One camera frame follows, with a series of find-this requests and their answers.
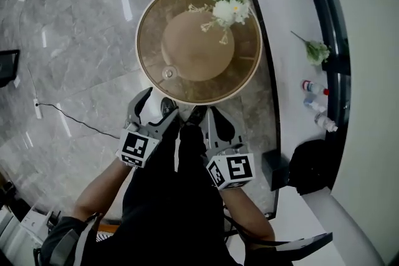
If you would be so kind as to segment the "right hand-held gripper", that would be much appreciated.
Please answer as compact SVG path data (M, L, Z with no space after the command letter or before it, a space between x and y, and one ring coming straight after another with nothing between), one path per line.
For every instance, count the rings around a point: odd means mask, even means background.
M204 129L210 148L217 148L220 140L240 143L209 158L206 170L218 190L241 188L256 178L254 154L241 143L240 127L230 114L218 107L209 107Z

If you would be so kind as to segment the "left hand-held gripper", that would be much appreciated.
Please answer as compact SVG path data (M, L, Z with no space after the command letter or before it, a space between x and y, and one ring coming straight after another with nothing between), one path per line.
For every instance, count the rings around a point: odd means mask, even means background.
M128 104L126 125L121 131L116 155L129 166L145 167L165 131L178 116L178 108L175 108L158 123L141 125L140 114L152 91L153 87L142 90Z

